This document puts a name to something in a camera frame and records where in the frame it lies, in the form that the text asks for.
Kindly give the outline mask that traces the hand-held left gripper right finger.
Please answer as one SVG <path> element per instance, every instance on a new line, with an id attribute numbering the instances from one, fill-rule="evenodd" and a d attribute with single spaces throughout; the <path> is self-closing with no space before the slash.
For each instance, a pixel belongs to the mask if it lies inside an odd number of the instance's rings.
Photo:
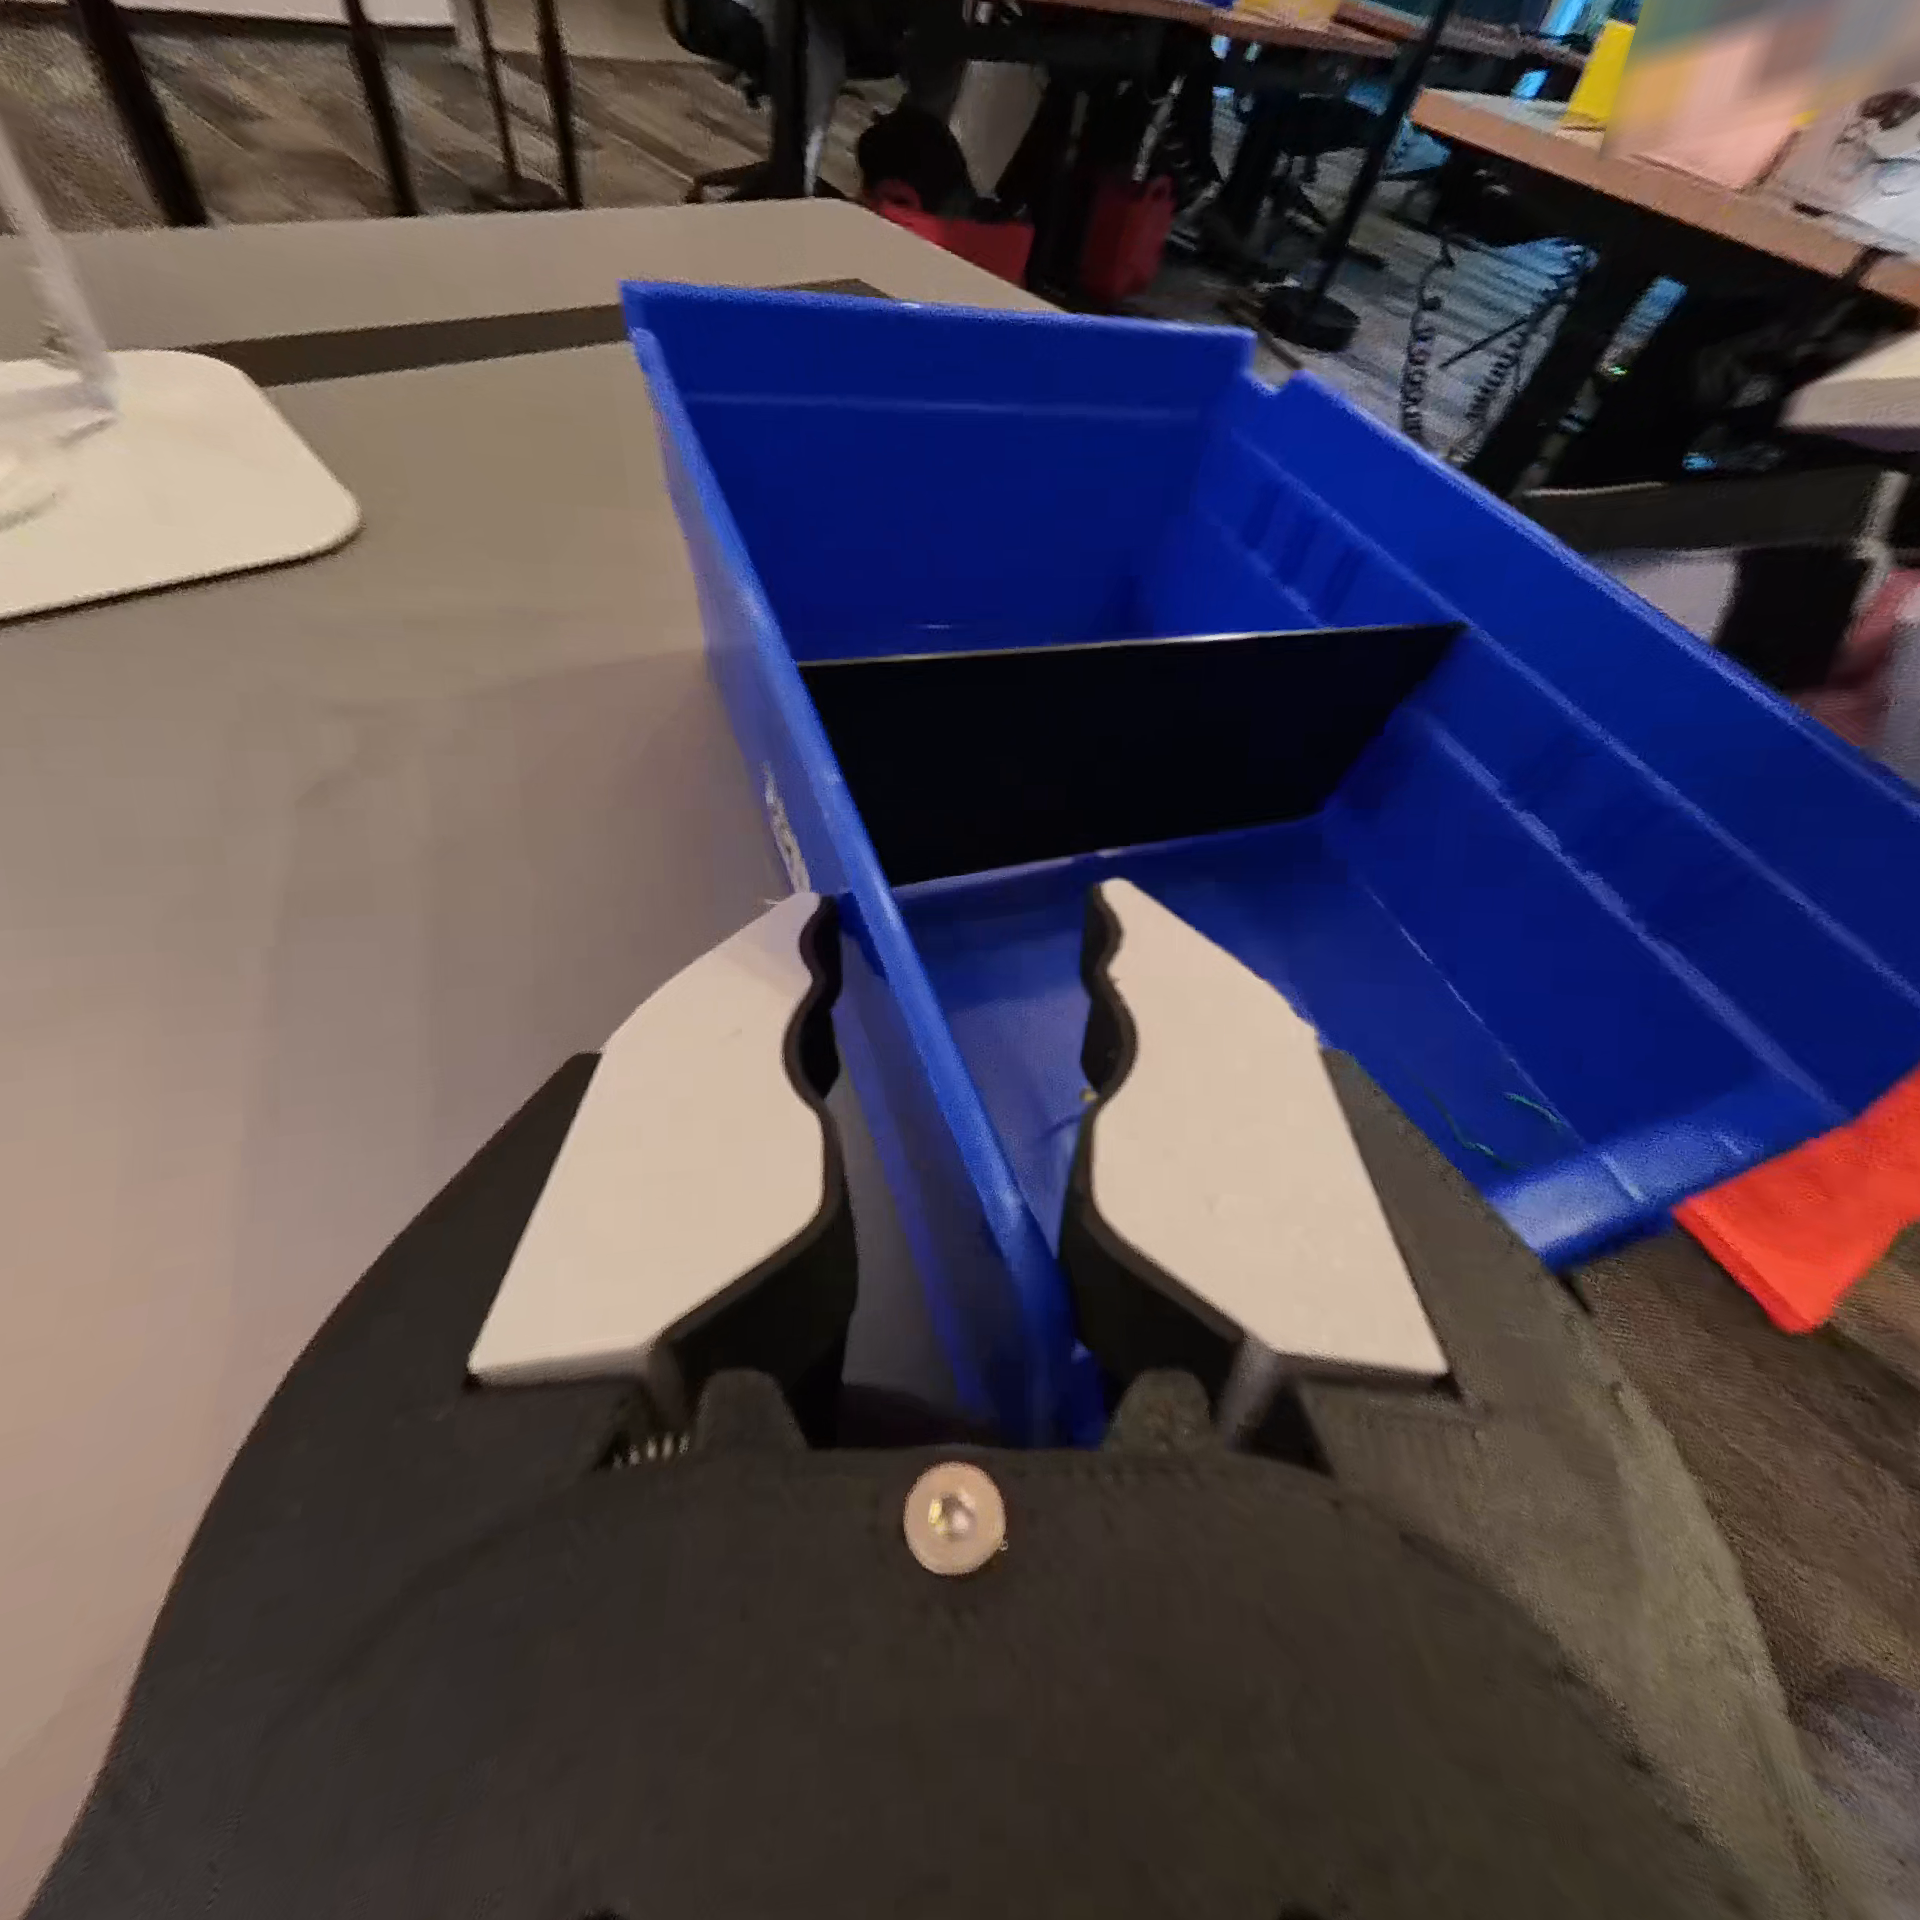
<path id="1" fill-rule="evenodd" d="M 1178 1374 L 1240 1437 L 1297 1380 L 1449 1380 L 1312 1024 L 1130 880 L 1089 891 L 1080 965 L 1061 1267 L 1108 1404 Z"/>

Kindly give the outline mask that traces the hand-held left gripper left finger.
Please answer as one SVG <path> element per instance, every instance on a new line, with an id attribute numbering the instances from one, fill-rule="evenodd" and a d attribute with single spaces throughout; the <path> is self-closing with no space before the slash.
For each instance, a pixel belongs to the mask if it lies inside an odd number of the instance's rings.
<path id="1" fill-rule="evenodd" d="M 853 1316 L 838 949 L 833 900 L 793 893 L 600 1048 L 471 1345 L 474 1385 L 629 1385 L 637 1448 L 663 1450 L 712 1376 L 748 1372 L 832 1440 Z"/>

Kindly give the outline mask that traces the blue plastic bin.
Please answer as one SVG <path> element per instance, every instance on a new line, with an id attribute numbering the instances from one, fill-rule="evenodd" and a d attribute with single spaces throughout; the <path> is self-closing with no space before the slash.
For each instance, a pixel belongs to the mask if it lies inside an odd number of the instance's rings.
<path id="1" fill-rule="evenodd" d="M 1916 793 L 1228 328 L 629 284 L 710 677 L 962 1402 L 1087 1440 L 1056 1265 L 1089 891 L 1277 987 L 1548 1267 L 1918 1057 Z M 1308 819 L 890 884 L 802 662 L 1452 619 Z"/>

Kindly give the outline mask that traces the black bin divider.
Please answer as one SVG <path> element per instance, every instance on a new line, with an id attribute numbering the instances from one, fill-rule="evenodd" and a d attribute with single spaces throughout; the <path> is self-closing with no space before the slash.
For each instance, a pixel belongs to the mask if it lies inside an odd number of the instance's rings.
<path id="1" fill-rule="evenodd" d="M 1452 619 L 802 662 L 890 884 L 1289 825 L 1464 634 Z"/>

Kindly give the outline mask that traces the red plastic bin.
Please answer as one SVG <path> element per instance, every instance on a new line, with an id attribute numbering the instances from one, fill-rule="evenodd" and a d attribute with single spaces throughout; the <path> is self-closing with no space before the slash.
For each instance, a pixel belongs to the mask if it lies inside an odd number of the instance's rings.
<path id="1" fill-rule="evenodd" d="M 1770 1326 L 1823 1328 L 1918 1220 L 1918 1074 L 1855 1121 L 1692 1196 L 1670 1217 Z"/>

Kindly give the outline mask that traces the white document stand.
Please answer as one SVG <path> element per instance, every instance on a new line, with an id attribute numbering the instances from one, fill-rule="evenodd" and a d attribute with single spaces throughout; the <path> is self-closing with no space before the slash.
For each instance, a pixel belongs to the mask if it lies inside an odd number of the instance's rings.
<path id="1" fill-rule="evenodd" d="M 39 342 L 2 364 L 2 619 L 16 625 L 335 553 L 348 488 L 249 374 L 114 353 L 9 136 L 9 244 Z"/>

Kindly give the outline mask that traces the red fabric bag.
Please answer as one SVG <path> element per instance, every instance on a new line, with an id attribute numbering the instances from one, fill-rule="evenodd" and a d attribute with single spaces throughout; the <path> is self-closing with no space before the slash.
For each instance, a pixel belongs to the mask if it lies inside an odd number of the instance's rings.
<path id="1" fill-rule="evenodd" d="M 1036 244 L 1036 229 L 1029 221 L 952 218 L 926 210 L 912 198 L 878 198 L 871 210 L 998 281 L 1026 284 Z"/>
<path id="2" fill-rule="evenodd" d="M 1141 298 L 1160 273 L 1176 209 L 1176 182 L 1168 174 L 1102 174 L 1077 260 L 1078 298 L 1093 308 L 1116 308 Z"/>

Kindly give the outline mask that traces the wooden desk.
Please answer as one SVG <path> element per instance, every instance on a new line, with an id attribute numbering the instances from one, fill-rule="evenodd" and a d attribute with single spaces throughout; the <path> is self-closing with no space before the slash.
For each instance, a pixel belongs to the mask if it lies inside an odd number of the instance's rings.
<path id="1" fill-rule="evenodd" d="M 1768 195 L 1612 157 L 1557 104 L 1428 88 L 1442 185 L 1590 253 L 1567 313 L 1468 476 L 1496 496 L 1680 476 L 1711 425 L 1764 429 L 1792 389 L 1916 332 L 1916 257 Z"/>

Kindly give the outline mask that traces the yellow plastic bin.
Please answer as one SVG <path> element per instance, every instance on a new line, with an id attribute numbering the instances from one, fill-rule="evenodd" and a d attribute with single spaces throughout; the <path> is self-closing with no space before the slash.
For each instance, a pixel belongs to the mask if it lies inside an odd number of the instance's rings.
<path id="1" fill-rule="evenodd" d="M 1585 56 L 1575 89 L 1562 108 L 1560 128 L 1601 133 L 1615 112 L 1636 21 L 1608 17 Z"/>

